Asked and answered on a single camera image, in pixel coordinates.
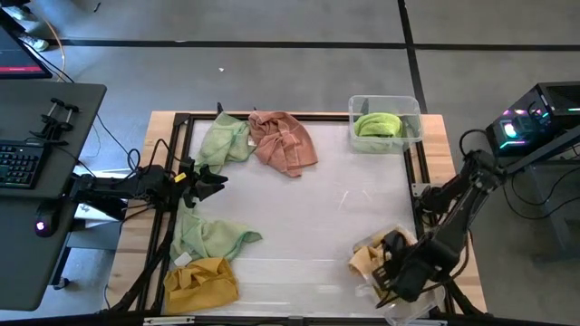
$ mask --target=plastic container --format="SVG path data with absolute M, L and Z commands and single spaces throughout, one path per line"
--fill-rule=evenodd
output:
M 357 251 L 362 246 L 375 246 L 377 241 L 380 241 L 379 239 L 382 239 L 384 235 L 394 229 L 402 232 L 408 241 L 412 240 L 411 243 L 417 242 L 414 234 L 402 225 L 388 225 L 381 231 L 357 242 L 353 246 L 353 252 Z M 356 288 L 355 295 L 358 297 L 367 297 L 369 299 L 369 304 L 374 306 L 380 301 L 379 296 L 374 290 L 378 285 L 370 275 L 362 275 L 362 278 L 365 283 Z M 402 326 L 407 325 L 418 318 L 428 317 L 429 311 L 437 306 L 441 306 L 444 299 L 445 289 L 440 286 L 421 294 L 415 302 L 406 302 L 402 299 L 398 299 L 379 308 L 378 311 L 391 326 Z
M 401 154 L 409 145 L 421 141 L 421 111 L 419 103 L 411 96 L 355 95 L 349 99 L 349 131 L 356 152 L 375 154 Z M 400 138 L 358 137 L 354 123 L 363 115 L 384 112 L 398 116 L 402 121 Z

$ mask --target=gray floor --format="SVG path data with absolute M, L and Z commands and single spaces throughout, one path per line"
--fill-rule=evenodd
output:
M 402 42 L 395 0 L 99 1 L 36 0 L 63 38 Z M 575 0 L 407 0 L 417 43 L 578 44 Z M 48 34 L 42 25 L 30 25 Z M 403 50 L 300 50 L 66 47 L 67 72 L 109 88 L 101 116 L 127 147 L 140 148 L 152 110 L 347 110 L 354 94 L 412 95 Z M 445 118 L 457 167 L 460 134 L 483 128 L 536 82 L 580 80 L 580 53 L 417 52 L 429 113 Z M 46 54 L 60 65 L 60 54 Z M 125 158 L 97 126 L 82 153 L 90 168 L 124 168 Z M 478 136 L 470 148 L 485 147 Z M 509 213 L 501 192 L 473 226 L 490 312 L 499 317 L 580 323 L 575 262 L 538 267 L 549 251 L 546 222 Z M 78 287 L 47 291 L 36 312 L 0 319 L 94 312 L 111 256 L 73 251 L 66 267 Z

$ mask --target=light green towel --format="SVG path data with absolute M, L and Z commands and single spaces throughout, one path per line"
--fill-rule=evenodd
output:
M 354 134 L 359 137 L 394 137 L 402 135 L 402 122 L 390 113 L 371 113 L 354 123 Z
M 220 113 L 203 138 L 196 158 L 196 170 L 208 164 L 212 173 L 218 173 L 226 161 L 247 160 L 254 151 L 254 147 L 247 143 L 249 133 L 246 121 Z
M 175 234 L 169 252 L 174 261 L 184 252 L 193 260 L 224 257 L 231 261 L 243 243 L 262 239 L 262 235 L 245 225 L 229 221 L 207 222 L 196 216 L 194 209 L 187 208 L 183 199 L 179 201 Z

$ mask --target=pink towel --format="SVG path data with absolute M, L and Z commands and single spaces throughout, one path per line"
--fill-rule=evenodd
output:
M 290 114 L 253 111 L 248 119 L 260 162 L 289 177 L 302 176 L 302 167 L 318 162 L 308 131 Z

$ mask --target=wooden table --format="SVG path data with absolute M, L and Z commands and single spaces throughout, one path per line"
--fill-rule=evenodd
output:
M 145 136 L 145 143 L 143 151 L 141 152 L 141 164 L 145 165 L 149 162 L 155 141 L 159 138 L 165 139 L 169 142 L 173 120 L 176 111 L 153 111 L 151 113 L 150 124 Z M 207 114 L 215 114 L 215 112 L 206 112 Z M 443 117 L 440 115 L 426 114 L 422 115 L 422 123 L 424 128 L 423 146 L 425 149 L 425 156 L 430 174 L 430 182 L 433 184 L 443 184 L 455 176 L 455 168 L 453 160 L 451 159 L 450 146 L 447 140 L 447 133 L 445 131 L 445 124 Z M 180 153 L 183 146 L 183 139 L 185 136 L 185 129 L 180 131 L 179 140 L 177 144 L 176 153 Z M 165 164 L 167 150 L 159 146 L 158 152 L 153 160 L 154 164 Z M 417 163 L 416 152 L 412 152 L 413 167 L 417 180 L 421 180 L 419 171 L 419 164 Z M 177 162 L 173 167 L 177 171 Z M 151 228 L 153 224 L 154 210 L 142 213 L 127 221 L 121 231 L 121 237 L 117 247 L 117 254 L 111 269 L 109 278 L 109 286 L 107 290 L 107 298 L 111 304 L 119 301 L 124 293 L 126 293 L 133 282 L 137 279 L 145 264 L 145 256 L 147 254 L 147 247 L 150 241 Z M 164 216 L 161 227 L 160 239 L 165 235 L 167 229 L 167 221 L 169 213 Z M 155 297 L 157 289 L 157 280 L 159 279 L 159 267 L 151 277 L 150 289 L 146 307 L 150 307 Z M 486 311 L 486 304 L 481 290 L 481 283 L 479 281 L 479 272 L 473 253 L 472 247 L 469 248 L 469 263 L 465 271 L 456 280 L 459 288 L 468 296 L 471 302 L 480 310 Z

